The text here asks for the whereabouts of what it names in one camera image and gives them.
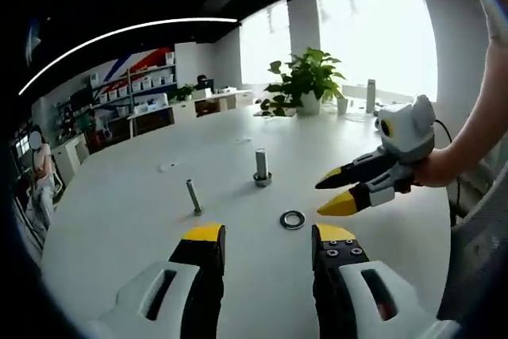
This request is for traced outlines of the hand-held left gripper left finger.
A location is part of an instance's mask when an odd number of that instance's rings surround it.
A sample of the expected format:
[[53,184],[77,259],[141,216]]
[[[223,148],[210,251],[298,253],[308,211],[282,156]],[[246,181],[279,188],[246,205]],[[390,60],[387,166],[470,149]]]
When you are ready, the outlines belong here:
[[185,233],[170,258],[149,265],[97,319],[98,338],[215,338],[224,295],[225,226]]

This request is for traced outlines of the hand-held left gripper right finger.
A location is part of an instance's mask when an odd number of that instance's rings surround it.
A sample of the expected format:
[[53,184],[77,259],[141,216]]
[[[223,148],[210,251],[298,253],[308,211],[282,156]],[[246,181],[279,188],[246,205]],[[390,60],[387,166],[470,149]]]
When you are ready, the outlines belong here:
[[312,226],[312,268],[320,338],[417,338],[436,321],[410,283],[340,226]]

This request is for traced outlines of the person's right hand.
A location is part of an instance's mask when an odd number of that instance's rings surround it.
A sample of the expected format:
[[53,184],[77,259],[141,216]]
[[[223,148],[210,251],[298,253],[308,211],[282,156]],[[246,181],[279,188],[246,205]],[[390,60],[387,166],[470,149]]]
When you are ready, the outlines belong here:
[[427,187],[444,187],[459,176],[461,166],[450,147],[434,149],[414,167],[414,183]]

